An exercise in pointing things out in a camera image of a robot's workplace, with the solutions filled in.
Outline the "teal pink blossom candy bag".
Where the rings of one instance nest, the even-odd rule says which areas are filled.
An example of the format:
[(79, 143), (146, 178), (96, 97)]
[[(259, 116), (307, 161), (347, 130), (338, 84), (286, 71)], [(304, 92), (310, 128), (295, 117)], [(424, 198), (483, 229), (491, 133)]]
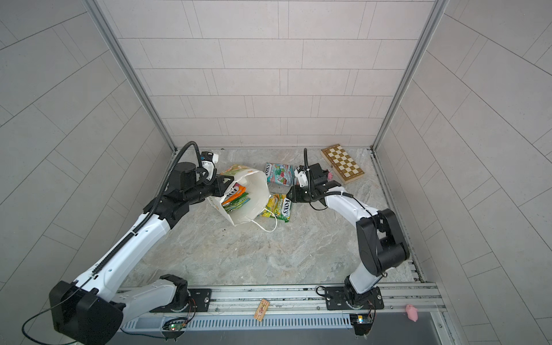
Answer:
[(295, 184), (294, 170), (293, 165), (268, 162), (265, 166), (264, 173), (268, 183), (292, 186)]

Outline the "white paper shopping bag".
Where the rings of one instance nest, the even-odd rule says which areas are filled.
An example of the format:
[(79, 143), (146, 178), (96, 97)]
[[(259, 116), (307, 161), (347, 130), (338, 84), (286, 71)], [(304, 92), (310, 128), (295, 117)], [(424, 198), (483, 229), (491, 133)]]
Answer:
[[(271, 194), (265, 174), (245, 165), (233, 165), (222, 175), (233, 178), (233, 181), (229, 187), (223, 187), (221, 197), (207, 198), (211, 206), (234, 227), (253, 223), (267, 233), (274, 232), (277, 228), (277, 219), (274, 212), (267, 208)], [(275, 219), (272, 229), (266, 229), (255, 221), (263, 211), (267, 211), (269, 217)]]

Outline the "yellow green tea candy bag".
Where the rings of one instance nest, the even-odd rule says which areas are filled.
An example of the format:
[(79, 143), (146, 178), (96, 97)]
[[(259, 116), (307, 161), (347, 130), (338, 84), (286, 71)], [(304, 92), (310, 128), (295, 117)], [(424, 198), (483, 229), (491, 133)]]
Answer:
[(273, 194), (260, 216), (275, 218), (288, 223), (290, 221), (291, 206), (292, 202), (285, 194)]

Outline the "orange Fox's candy bag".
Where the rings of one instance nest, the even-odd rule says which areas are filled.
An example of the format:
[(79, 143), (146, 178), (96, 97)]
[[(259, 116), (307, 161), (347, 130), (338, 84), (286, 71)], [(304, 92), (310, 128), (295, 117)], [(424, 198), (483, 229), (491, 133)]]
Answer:
[(234, 186), (231, 188), (230, 192), (227, 194), (223, 202), (221, 203), (223, 206), (230, 204), (237, 198), (241, 197), (242, 194), (244, 194), (246, 191), (246, 188), (238, 183), (234, 184)]

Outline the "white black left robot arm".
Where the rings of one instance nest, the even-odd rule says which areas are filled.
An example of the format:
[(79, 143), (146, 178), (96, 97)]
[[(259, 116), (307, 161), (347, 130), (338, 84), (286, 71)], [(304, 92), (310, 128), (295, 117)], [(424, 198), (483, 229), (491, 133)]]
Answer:
[(159, 194), (135, 225), (72, 283), (60, 281), (49, 294), (55, 331), (82, 344), (107, 344), (126, 322), (144, 313), (191, 311), (185, 279), (166, 274), (127, 293), (120, 287), (149, 250), (183, 218), (194, 204), (222, 197), (234, 178), (219, 175), (212, 162), (172, 166)]

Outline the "dark green candy bag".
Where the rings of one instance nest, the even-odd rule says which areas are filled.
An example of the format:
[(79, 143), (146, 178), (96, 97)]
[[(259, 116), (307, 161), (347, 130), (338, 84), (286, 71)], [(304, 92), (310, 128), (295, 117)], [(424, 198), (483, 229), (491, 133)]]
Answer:
[(227, 213), (231, 213), (234, 210), (237, 210), (243, 207), (243, 205), (246, 204), (249, 200), (250, 200), (249, 194), (245, 192), (244, 194), (241, 195), (241, 197), (237, 198), (230, 204), (223, 206), (223, 208)]

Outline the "wooden chessboard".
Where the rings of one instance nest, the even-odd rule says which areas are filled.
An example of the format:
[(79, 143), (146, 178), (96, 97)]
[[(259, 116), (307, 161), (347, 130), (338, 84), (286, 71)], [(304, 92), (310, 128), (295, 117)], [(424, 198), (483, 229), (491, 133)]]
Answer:
[(323, 148), (321, 153), (325, 161), (333, 168), (334, 176), (343, 184), (359, 180), (365, 175), (365, 171), (340, 144)]

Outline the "small wooden tag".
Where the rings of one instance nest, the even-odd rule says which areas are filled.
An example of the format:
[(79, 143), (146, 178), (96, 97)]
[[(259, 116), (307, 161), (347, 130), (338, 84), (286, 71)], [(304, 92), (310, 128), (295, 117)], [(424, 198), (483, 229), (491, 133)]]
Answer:
[(262, 322), (269, 307), (270, 302), (266, 299), (262, 299), (254, 313), (254, 319), (258, 322)]

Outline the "right electronics board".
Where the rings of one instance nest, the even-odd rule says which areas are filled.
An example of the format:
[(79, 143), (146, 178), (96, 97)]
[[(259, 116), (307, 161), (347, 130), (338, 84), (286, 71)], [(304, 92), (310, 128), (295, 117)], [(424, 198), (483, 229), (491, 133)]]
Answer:
[(350, 314), (349, 320), (356, 336), (367, 336), (372, 330), (375, 318), (369, 313)]

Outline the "electronics board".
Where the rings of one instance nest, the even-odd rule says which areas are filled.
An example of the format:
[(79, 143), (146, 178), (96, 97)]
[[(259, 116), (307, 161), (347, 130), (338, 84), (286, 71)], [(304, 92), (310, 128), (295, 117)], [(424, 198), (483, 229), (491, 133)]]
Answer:
[(349, 320), (356, 336), (367, 336), (372, 330), (375, 318), (369, 313), (350, 314)]
[(184, 332), (188, 324), (188, 318), (179, 317), (166, 321), (162, 330), (164, 332)]

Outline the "left electronics board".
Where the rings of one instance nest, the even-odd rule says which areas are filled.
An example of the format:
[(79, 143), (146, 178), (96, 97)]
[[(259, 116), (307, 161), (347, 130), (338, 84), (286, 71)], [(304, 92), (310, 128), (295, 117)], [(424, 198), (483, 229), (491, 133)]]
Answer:
[(162, 330), (164, 332), (184, 332), (188, 324), (188, 318), (179, 317), (166, 321)]

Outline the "grey metal corner profile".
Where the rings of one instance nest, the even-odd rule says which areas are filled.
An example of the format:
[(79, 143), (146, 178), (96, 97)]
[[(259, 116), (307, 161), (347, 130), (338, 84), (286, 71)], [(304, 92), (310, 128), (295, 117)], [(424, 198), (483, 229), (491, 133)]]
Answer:
[(83, 5), (91, 16), (93, 23), (96, 25), (109, 50), (112, 52), (112, 55), (114, 56), (117, 64), (122, 69), (123, 74), (128, 80), (133, 92), (135, 92), (141, 105), (144, 107), (145, 111), (152, 119), (159, 133), (161, 133), (168, 147), (173, 152), (175, 152), (177, 150), (177, 147), (170, 137), (165, 125), (162, 123), (162, 120), (159, 117), (159, 114), (157, 113), (155, 107), (153, 106), (149, 96), (147, 95), (144, 86), (140, 82), (135, 69), (133, 69), (133, 67), (131, 66), (129, 59), (122, 49), (122, 46), (119, 44), (114, 31), (109, 26), (109, 23), (107, 22), (106, 17), (104, 16), (99, 6), (99, 3), (94, 0), (83, 0)]
[(382, 122), (382, 126), (375, 138), (374, 144), (371, 146), (372, 152), (376, 152), (381, 146), (384, 136), (391, 125), (393, 117), (395, 116), (400, 103), (405, 96), (406, 91), (408, 90), (408, 86), (411, 83), (414, 74), (422, 60), (422, 57), (428, 48), (428, 45), (434, 35), (435, 30), (438, 27), (441, 17), (443, 17), (444, 15), (448, 2), (449, 1), (447, 0), (437, 0), (434, 2), (428, 19), (421, 32), (421, 36), (419, 37), (413, 54), (408, 61), (407, 68), (405, 69), (405, 72), (400, 80), (398, 89), (396, 90), (395, 95), (392, 98), (388, 112), (386, 113), (386, 116)]

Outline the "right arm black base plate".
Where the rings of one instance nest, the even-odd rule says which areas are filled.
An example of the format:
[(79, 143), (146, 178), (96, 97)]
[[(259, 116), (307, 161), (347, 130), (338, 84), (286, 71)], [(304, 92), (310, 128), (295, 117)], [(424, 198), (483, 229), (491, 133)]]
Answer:
[(358, 294), (352, 287), (344, 285), (334, 287), (319, 286), (316, 293), (326, 302), (329, 311), (382, 310), (385, 308), (382, 293), (373, 287), (365, 293)]

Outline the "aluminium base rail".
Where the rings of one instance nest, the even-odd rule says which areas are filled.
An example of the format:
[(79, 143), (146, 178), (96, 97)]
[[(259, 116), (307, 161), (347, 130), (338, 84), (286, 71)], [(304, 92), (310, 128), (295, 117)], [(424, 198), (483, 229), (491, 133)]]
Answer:
[(299, 314), (403, 313), (411, 305), (419, 312), (443, 312), (445, 303), (434, 283), (378, 283), (362, 307), (346, 302), (344, 286), (323, 285), (216, 285), (191, 286), (197, 316), (252, 317), (261, 300), (270, 305), (267, 316)]

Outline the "pink toy on rail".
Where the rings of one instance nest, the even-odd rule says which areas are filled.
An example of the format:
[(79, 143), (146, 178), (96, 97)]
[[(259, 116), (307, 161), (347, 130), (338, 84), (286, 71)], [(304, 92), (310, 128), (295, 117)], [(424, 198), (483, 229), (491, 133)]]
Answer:
[(405, 313), (407, 314), (408, 319), (411, 320), (412, 322), (418, 321), (419, 319), (418, 309), (415, 306), (408, 304), (405, 307)]

